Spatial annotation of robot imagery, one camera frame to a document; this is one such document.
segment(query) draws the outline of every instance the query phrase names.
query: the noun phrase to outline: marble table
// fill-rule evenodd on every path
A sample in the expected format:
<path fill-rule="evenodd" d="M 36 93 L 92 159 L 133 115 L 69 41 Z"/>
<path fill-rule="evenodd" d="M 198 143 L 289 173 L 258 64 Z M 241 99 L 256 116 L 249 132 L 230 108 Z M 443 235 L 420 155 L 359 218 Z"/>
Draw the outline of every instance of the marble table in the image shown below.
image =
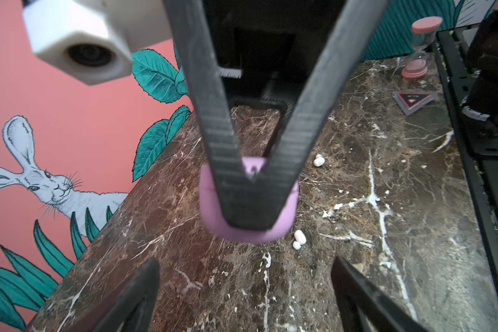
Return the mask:
<path fill-rule="evenodd" d="M 330 268 L 343 256 L 430 331 L 498 332 L 435 63 L 409 81 L 404 63 L 358 65 L 300 175 L 294 228 L 274 243 L 228 242 L 204 227 L 206 156 L 191 116 L 26 331 L 69 326 L 150 257 L 161 266 L 150 331 L 342 331 Z M 398 89 L 439 95 L 407 117 L 391 97 Z M 240 106 L 232 118 L 242 154 L 261 155 L 278 112 Z M 299 251 L 295 229 L 308 239 Z"/>

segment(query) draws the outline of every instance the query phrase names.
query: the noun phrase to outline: black triangle label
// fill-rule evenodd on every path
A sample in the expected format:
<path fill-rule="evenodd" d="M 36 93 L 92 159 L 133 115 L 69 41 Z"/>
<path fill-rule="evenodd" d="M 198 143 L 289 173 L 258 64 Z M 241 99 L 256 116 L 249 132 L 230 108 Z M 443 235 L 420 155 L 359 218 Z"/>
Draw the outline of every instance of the black triangle label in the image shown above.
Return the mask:
<path fill-rule="evenodd" d="M 398 96 L 408 106 L 409 110 L 424 98 L 431 96 L 431 94 L 398 94 Z"/>

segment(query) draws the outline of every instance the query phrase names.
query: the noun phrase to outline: hourglass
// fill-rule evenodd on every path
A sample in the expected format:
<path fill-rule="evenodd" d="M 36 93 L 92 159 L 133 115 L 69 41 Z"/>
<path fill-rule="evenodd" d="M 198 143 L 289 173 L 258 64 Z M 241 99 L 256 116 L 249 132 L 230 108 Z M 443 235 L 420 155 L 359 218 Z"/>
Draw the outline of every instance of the hourglass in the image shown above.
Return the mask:
<path fill-rule="evenodd" d="M 412 47 L 415 52 L 409 57 L 402 70 L 402 76 L 407 79 L 417 79 L 428 71 L 426 65 L 427 53 L 424 51 L 435 38 L 435 32 L 443 23 L 442 17 L 430 16 L 417 20 L 412 24 Z"/>

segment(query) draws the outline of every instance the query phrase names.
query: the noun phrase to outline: white plastic housing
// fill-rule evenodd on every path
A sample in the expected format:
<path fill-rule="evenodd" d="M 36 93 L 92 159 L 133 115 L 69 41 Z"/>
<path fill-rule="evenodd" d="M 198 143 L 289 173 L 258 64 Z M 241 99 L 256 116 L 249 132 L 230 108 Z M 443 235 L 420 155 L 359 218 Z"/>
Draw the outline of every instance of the white plastic housing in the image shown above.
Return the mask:
<path fill-rule="evenodd" d="M 131 52 L 172 37 L 162 0 L 35 0 L 23 11 L 33 53 L 41 60 L 94 85 L 131 74 Z M 113 53 L 104 66 L 89 67 L 68 49 L 94 44 Z"/>

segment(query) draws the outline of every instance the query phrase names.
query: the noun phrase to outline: hourglass base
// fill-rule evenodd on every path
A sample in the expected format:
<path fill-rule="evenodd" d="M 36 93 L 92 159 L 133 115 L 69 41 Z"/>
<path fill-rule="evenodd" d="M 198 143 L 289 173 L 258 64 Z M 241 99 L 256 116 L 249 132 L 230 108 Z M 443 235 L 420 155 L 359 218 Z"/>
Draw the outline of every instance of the hourglass base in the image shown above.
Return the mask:
<path fill-rule="evenodd" d="M 405 79 L 418 79 L 426 74 L 428 66 L 425 59 L 410 61 L 402 70 L 402 77 Z"/>

